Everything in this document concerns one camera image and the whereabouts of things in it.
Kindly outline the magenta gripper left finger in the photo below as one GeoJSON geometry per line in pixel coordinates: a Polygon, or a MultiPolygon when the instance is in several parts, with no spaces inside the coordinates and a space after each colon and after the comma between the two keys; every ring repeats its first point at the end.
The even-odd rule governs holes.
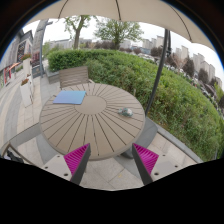
{"type": "Polygon", "coordinates": [[[72,174],[70,179],[72,183],[80,184],[90,155],[90,144],[86,144],[64,156],[64,160],[72,174]]]}

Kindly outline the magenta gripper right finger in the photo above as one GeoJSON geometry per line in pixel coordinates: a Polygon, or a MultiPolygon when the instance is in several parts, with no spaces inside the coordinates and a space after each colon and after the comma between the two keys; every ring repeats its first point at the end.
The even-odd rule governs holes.
{"type": "Polygon", "coordinates": [[[132,154],[144,185],[153,182],[151,172],[159,155],[136,143],[132,144],[132,154]]]}

